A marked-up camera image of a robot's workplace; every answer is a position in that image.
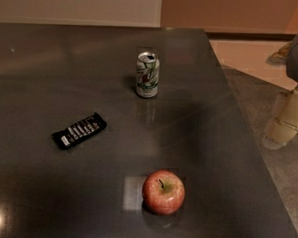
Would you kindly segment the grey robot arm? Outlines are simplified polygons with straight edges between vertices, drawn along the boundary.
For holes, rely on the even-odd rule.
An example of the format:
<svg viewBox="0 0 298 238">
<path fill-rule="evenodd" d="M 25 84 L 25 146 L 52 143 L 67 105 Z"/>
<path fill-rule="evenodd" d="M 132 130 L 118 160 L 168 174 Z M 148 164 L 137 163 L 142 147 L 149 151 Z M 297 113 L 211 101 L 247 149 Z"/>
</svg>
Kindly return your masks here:
<svg viewBox="0 0 298 238">
<path fill-rule="evenodd" d="M 284 147 L 298 133 L 298 34 L 290 43 L 285 65 L 286 76 L 293 79 L 297 86 L 290 91 L 280 92 L 276 97 L 262 139 L 262 144 L 272 150 Z"/>
</svg>

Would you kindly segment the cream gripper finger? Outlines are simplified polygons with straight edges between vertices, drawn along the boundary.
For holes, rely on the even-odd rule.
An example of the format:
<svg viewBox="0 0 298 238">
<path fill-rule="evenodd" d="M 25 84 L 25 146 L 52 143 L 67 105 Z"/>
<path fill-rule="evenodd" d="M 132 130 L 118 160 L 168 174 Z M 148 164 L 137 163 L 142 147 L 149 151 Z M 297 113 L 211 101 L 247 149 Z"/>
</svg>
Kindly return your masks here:
<svg viewBox="0 0 298 238">
<path fill-rule="evenodd" d="M 298 86 L 280 92 L 275 100 L 271 118 L 268 120 L 262 144 L 267 149 L 284 147 L 298 133 Z"/>
</svg>

